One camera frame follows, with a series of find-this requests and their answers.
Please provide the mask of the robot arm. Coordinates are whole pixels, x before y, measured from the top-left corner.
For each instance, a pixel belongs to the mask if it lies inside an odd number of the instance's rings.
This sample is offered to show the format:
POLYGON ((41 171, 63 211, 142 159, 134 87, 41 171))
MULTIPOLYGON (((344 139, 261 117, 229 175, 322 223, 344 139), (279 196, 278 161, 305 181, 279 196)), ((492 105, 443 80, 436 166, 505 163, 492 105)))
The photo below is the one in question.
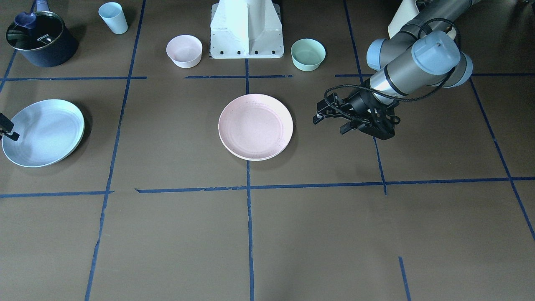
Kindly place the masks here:
POLYGON ((375 74, 362 84, 350 84, 348 97, 340 98, 329 88, 317 103, 313 123, 326 118, 344 118, 344 135, 358 130, 381 140, 395 136, 400 118, 395 108, 401 102, 422 97, 410 95, 422 87, 451 88, 464 84, 471 76, 473 62, 460 50, 461 36, 450 37, 457 29, 455 20, 476 4, 475 0, 430 0, 413 19, 389 39, 372 42, 367 64, 375 74))

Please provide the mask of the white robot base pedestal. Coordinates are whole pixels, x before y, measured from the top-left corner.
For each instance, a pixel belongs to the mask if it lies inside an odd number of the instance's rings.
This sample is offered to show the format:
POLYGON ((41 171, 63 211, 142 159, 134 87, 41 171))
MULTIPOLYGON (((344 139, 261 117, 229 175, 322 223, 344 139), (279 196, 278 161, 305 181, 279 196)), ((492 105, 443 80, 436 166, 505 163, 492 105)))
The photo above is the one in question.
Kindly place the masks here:
POLYGON ((209 53, 213 59, 283 57, 280 6, 271 0, 220 0, 211 8, 209 53))

